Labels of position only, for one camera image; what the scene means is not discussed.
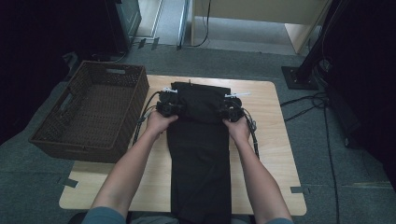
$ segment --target brown wicker basket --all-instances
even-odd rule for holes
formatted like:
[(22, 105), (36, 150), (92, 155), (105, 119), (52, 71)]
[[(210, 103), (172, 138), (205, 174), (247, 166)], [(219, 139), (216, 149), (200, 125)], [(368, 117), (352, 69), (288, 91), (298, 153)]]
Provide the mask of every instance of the brown wicker basket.
[(144, 66), (83, 62), (29, 141), (54, 158), (117, 162), (148, 90)]

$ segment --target forearm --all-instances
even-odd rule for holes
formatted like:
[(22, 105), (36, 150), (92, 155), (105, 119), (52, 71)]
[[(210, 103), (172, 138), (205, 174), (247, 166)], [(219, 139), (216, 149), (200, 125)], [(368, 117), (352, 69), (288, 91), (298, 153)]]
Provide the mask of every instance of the forearm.
[(291, 220), (290, 212), (278, 184), (258, 160), (249, 142), (242, 141), (236, 143), (236, 146), (244, 171), (247, 196), (253, 208), (256, 222), (262, 224), (276, 217), (285, 217)]
[(107, 176), (92, 204), (92, 208), (110, 207), (126, 217), (132, 198), (145, 171), (155, 139), (155, 134), (148, 132), (142, 134)]

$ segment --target sleeve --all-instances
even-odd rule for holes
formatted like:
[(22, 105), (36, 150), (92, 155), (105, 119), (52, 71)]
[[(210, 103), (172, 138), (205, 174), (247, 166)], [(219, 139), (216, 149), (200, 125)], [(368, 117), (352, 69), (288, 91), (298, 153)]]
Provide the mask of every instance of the sleeve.
[(267, 222), (266, 224), (293, 224), (293, 222), (288, 220), (287, 218), (277, 217)]
[(85, 216), (82, 224), (125, 224), (125, 218), (116, 210), (108, 207), (95, 207)]

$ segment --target table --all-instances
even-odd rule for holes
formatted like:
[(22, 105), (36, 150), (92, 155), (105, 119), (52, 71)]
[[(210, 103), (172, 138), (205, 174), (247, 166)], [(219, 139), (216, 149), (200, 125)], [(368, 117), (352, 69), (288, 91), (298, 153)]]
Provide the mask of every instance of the table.
[[(228, 87), (232, 92), (251, 92), (251, 95), (241, 96), (240, 99), (243, 107), (257, 122), (256, 136), (259, 141), (261, 161), (277, 181), (291, 214), (304, 215), (306, 212), (304, 195), (291, 190), (301, 185), (275, 85), (267, 81), (148, 76), (150, 85), (148, 98), (155, 91), (170, 87), (170, 84), (175, 81)], [(145, 130), (145, 125), (146, 123), (142, 125), (142, 130)], [(145, 174), (130, 210), (170, 212), (171, 162), (166, 136), (162, 134), (151, 150)], [(239, 155), (231, 139), (230, 164), (233, 214), (253, 214), (248, 201)], [(64, 209), (89, 209), (112, 167), (113, 164), (76, 161), (69, 179), (76, 180), (78, 184), (75, 188), (64, 187), (60, 206)]]
[[(194, 0), (191, 12), (191, 44), (194, 45), (195, 16), (207, 16), (209, 0)], [(291, 44), (300, 53), (304, 44), (323, 23), (332, 0), (216, 0), (211, 2), (210, 17), (246, 21), (285, 23)], [(180, 19), (178, 44), (185, 32), (190, 0), (185, 0)]]

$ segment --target carpeted floor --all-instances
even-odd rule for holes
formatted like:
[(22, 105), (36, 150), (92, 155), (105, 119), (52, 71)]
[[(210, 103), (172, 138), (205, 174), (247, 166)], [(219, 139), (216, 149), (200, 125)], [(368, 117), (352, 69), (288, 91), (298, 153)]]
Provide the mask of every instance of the carpeted floor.
[[(272, 81), (279, 101), (315, 91), (291, 91), (280, 67), (299, 66), (298, 56), (219, 49), (151, 46), (133, 48), (120, 63), (143, 64), (148, 74), (218, 77)], [(0, 146), (0, 223), (67, 223), (77, 210), (59, 207), (73, 162), (53, 159), (28, 142), (35, 128), (60, 95), (60, 83), (37, 110), (26, 129)], [(282, 108), (284, 118), (310, 107), (310, 101)], [(396, 194), (382, 165), (363, 149), (344, 147), (344, 136), (332, 110), (326, 110), (341, 223), (394, 223)], [(304, 189), (307, 213), (295, 223), (336, 223), (336, 199), (326, 140), (324, 111), (313, 109), (286, 123), (297, 171)]]

